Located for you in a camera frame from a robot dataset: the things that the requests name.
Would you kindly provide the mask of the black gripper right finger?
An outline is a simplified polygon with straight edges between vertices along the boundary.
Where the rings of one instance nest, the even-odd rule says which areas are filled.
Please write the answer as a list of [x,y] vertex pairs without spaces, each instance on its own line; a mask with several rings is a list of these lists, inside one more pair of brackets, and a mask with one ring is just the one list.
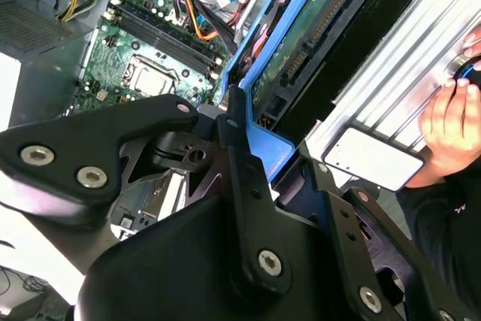
[[300,144],[276,180],[282,209],[326,232],[347,320],[468,320],[470,311],[363,189],[341,192]]

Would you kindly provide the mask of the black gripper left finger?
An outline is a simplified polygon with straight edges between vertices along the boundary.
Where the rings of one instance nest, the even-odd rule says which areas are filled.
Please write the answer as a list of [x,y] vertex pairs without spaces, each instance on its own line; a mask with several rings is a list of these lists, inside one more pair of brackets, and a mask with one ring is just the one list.
[[2,204],[73,229],[103,225],[122,192],[172,168],[187,173],[184,209],[105,252],[82,294],[113,295],[115,281],[164,286],[168,277],[192,286],[208,259],[182,250],[219,235],[210,263],[235,292],[285,295],[292,271],[262,161],[248,144],[242,89],[229,89],[228,110],[216,118],[165,94],[1,134]]

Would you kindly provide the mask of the person bare hand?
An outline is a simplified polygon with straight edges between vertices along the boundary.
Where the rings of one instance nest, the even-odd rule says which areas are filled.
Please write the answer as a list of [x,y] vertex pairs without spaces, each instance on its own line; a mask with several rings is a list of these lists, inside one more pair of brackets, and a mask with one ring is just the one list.
[[428,151],[407,188],[442,183],[480,157],[479,87],[467,78],[446,80],[424,109],[420,128]]

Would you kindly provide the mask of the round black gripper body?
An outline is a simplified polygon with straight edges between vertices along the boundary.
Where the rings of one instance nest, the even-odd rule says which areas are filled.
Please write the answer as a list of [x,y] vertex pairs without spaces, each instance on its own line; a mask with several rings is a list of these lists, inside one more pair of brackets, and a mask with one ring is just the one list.
[[241,129],[219,129],[213,163],[184,209],[106,251],[77,320],[339,320],[337,264],[349,205],[314,189],[306,218],[277,209]]

